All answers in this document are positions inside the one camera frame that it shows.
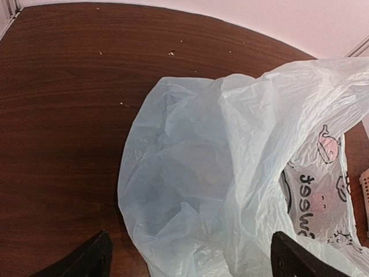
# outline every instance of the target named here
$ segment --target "crumpled plastic bag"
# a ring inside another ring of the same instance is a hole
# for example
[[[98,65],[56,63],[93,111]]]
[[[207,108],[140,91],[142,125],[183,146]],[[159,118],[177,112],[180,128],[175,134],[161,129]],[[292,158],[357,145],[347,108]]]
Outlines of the crumpled plastic bag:
[[[293,62],[260,78],[162,78],[133,122],[118,184],[151,276],[272,276],[276,231],[369,275],[343,135],[368,112],[369,58]]]

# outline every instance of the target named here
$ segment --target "wooden table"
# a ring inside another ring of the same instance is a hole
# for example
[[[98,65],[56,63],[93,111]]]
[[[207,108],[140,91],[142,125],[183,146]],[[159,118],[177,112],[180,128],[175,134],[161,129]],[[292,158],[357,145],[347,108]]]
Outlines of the wooden table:
[[[0,275],[28,276],[100,229],[111,276],[149,276],[127,235],[116,186],[125,139],[162,76],[254,77],[312,57],[210,17],[79,3],[24,9],[0,42]],[[347,156],[362,243],[361,124]]]

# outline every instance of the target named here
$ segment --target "pink print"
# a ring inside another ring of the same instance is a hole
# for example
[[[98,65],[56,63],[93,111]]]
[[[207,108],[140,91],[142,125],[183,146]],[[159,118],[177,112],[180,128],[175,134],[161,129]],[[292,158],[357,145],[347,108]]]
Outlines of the pink print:
[[[316,192],[311,195],[311,209],[314,212],[325,212],[328,209],[328,199],[321,192]]]
[[[333,163],[340,153],[340,140],[330,137],[328,126],[323,126],[323,131],[319,134],[318,152],[326,164]]]

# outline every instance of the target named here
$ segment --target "dark brown wooden surface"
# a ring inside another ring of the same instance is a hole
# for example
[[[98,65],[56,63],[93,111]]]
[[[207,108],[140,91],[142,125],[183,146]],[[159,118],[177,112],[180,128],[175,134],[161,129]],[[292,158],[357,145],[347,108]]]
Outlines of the dark brown wooden surface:
[[[149,276],[116,200],[125,139],[147,93],[162,76],[257,77],[310,58],[255,32],[172,10],[100,3],[24,9],[0,42],[0,276],[28,276],[100,229],[114,243],[111,276]],[[347,142],[364,237],[357,178],[369,167],[369,144],[362,125]]]

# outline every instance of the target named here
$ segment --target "black object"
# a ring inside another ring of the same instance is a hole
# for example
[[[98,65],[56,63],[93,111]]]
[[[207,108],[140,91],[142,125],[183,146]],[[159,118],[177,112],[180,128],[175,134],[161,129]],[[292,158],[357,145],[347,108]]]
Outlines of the black object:
[[[349,277],[323,263],[283,232],[272,238],[273,277]]]
[[[109,277],[113,244],[102,230],[71,254],[31,277]]]

